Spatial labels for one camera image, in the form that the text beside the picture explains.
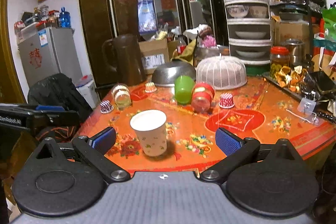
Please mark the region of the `red dotted cupcake liner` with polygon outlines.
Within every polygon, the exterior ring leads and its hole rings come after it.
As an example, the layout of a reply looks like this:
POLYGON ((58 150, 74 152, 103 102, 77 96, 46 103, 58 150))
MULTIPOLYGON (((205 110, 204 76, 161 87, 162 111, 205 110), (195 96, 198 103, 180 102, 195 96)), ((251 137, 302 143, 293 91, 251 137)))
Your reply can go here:
POLYGON ((230 109, 235 106, 234 97, 231 93, 222 93, 219 97, 219 107, 230 109))

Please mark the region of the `white tiered dish rack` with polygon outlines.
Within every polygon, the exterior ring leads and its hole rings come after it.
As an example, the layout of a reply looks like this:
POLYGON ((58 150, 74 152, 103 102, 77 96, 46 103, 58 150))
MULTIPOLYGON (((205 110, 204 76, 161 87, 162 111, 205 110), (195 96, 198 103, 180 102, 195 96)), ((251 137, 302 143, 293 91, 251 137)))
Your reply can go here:
POLYGON ((268 0, 223 0, 230 55, 245 65, 270 64, 273 45, 268 0))

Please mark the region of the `white printed paper cup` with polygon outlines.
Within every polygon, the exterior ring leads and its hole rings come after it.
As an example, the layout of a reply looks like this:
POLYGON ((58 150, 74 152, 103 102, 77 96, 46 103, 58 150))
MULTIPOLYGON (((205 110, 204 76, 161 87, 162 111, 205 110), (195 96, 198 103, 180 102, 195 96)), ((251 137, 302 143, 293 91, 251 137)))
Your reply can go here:
POLYGON ((166 114, 161 110, 145 110, 130 120, 145 155, 157 157, 167 150, 166 114))

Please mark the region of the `orange cupcake liner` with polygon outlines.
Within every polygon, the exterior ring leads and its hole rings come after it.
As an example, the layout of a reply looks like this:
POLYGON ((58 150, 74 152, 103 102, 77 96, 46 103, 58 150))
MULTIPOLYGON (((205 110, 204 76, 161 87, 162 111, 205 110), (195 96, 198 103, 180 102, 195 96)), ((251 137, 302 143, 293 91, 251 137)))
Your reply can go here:
POLYGON ((157 91, 157 88, 154 82, 148 82, 145 84, 145 93, 154 93, 157 91))

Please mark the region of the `steel kettle pot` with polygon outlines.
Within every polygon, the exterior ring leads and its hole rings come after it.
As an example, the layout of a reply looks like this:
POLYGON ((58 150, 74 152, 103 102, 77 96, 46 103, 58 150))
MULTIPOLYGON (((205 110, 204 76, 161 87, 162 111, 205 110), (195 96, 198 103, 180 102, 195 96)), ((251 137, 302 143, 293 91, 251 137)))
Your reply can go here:
POLYGON ((290 65, 295 67, 301 65, 305 57, 305 44, 300 39, 287 39, 280 43, 280 46, 286 47, 289 51, 290 65))

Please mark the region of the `blue water bottle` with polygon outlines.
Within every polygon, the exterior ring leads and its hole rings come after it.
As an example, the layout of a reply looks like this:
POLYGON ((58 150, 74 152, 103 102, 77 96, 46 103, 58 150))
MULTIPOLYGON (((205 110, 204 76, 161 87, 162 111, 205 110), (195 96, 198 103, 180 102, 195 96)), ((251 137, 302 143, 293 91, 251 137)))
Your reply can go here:
POLYGON ((62 28, 71 28, 71 16, 65 7, 62 7, 60 10, 59 24, 62 28))

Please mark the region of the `blue white snack bag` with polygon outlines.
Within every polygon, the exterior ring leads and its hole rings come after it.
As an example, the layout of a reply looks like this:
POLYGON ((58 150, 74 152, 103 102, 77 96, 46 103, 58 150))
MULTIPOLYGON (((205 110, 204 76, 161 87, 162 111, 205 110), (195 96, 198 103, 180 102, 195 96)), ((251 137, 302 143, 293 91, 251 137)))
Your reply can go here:
POLYGON ((153 0, 137 0, 138 32, 146 35, 158 30, 153 0))

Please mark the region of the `green plastic cup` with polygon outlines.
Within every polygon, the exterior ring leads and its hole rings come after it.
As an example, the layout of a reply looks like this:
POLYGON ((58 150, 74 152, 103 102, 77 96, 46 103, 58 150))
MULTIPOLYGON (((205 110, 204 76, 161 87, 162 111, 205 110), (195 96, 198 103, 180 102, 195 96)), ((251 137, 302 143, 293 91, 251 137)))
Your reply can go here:
POLYGON ((191 102, 195 81, 189 76, 179 76, 174 82, 174 96, 181 105, 191 102))

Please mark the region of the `steel colander bowl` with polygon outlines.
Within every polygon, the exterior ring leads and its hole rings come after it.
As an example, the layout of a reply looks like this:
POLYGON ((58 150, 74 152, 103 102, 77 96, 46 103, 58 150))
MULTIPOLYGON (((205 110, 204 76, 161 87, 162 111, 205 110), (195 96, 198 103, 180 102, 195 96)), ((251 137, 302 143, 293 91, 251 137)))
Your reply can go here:
POLYGON ((152 74, 151 81, 156 86, 172 87, 179 76, 189 76, 195 80, 195 68, 189 63, 175 60, 158 66, 152 74))

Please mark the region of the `cardboard box with label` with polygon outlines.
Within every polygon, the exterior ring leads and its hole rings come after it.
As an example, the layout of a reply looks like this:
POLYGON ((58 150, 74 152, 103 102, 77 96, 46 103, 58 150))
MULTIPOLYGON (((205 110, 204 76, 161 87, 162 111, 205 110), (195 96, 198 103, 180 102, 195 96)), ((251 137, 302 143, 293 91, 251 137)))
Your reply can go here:
POLYGON ((170 62, 167 39, 139 42, 139 48, 147 75, 151 75, 160 65, 170 62))

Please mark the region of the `dark brown pitcher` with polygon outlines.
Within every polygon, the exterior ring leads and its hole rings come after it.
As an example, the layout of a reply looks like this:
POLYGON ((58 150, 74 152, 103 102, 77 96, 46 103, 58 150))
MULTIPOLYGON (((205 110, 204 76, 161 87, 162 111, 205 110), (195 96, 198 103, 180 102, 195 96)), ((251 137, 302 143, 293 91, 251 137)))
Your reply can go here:
POLYGON ((101 49, 104 61, 109 70, 116 73, 118 83, 134 86, 146 80, 136 36, 125 34, 106 40, 101 49))

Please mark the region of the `purple dotted cupcake liner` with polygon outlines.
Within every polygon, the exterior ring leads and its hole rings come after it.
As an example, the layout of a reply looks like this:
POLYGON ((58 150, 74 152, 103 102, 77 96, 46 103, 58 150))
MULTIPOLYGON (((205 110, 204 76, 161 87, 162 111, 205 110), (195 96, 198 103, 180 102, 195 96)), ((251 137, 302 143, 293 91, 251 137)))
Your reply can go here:
POLYGON ((103 100, 100 102, 100 112, 102 114, 111 113, 114 110, 111 102, 109 100, 103 100))

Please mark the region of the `silver refrigerator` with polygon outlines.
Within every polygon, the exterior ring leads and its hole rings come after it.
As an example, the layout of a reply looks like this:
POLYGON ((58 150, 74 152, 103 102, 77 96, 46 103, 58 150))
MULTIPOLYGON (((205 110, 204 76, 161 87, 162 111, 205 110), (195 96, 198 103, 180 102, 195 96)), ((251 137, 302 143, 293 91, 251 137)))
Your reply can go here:
POLYGON ((29 87, 58 73, 73 82, 83 76, 70 28, 44 28, 20 42, 18 50, 29 87))

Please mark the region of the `red-banded glass jar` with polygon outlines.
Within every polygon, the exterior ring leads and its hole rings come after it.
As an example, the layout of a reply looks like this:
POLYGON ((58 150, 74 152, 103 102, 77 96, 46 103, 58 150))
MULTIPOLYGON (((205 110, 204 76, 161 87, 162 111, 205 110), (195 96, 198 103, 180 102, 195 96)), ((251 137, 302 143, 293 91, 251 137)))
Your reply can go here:
POLYGON ((214 88, 208 83, 196 83, 193 88, 191 106, 197 113, 209 111, 215 95, 214 88))

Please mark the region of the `white mesh food cover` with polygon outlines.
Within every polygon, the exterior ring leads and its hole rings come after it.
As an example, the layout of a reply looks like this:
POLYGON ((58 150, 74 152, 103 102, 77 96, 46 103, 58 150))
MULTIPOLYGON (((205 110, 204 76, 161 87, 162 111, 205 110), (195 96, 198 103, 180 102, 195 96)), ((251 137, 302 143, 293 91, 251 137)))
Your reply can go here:
POLYGON ((209 57, 197 65, 196 82, 207 83, 215 90, 240 88, 247 83, 246 68, 237 57, 209 57))

